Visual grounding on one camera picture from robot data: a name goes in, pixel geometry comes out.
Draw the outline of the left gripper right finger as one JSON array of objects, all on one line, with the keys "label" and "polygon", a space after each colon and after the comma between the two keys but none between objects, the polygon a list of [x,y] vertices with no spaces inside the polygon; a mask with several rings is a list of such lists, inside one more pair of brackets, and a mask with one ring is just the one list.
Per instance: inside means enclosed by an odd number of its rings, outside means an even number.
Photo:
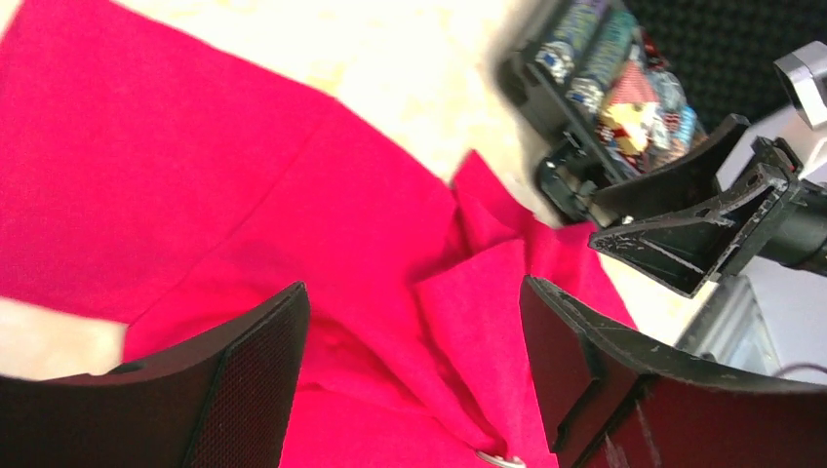
[{"label": "left gripper right finger", "polygon": [[826,389],[708,361],[552,283],[521,286],[524,337],[562,467],[822,467]]}]

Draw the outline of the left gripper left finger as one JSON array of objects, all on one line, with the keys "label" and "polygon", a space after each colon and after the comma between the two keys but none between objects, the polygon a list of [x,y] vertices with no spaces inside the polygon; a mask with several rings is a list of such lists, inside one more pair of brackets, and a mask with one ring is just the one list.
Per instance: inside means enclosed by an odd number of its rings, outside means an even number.
[{"label": "left gripper left finger", "polygon": [[275,467],[309,324],[303,283],[103,375],[1,380],[5,467]]}]

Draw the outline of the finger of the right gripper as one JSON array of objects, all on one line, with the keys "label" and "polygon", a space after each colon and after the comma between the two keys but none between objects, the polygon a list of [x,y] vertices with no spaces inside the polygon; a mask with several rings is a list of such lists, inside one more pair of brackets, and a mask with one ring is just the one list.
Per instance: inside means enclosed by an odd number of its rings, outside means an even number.
[{"label": "finger of the right gripper", "polygon": [[698,205],[720,193],[718,170],[750,128],[749,120],[730,114],[684,157],[644,175],[596,191],[591,221],[620,226],[645,222]]},{"label": "finger of the right gripper", "polygon": [[740,272],[757,256],[801,191],[796,176],[760,163],[705,202],[600,231],[589,247],[693,297],[706,282]]}]

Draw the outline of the red t-shirt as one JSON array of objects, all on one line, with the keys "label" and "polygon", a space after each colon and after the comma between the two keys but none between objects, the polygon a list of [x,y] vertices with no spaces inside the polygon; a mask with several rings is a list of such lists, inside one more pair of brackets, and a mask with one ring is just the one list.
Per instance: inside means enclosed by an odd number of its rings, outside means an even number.
[{"label": "red t-shirt", "polygon": [[589,234],[110,1],[26,1],[1,44],[1,293],[125,323],[134,359],[303,282],[286,467],[555,466],[519,289],[631,325]]}]

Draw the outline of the white round pin brooch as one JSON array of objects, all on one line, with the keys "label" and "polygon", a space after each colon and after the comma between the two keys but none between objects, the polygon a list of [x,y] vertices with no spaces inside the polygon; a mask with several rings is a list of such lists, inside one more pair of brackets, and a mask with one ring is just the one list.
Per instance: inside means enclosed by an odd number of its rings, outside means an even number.
[{"label": "white round pin brooch", "polygon": [[490,454],[481,450],[476,451],[476,455],[481,460],[489,463],[493,467],[499,468],[527,468],[527,464],[519,457],[505,457],[502,455]]}]

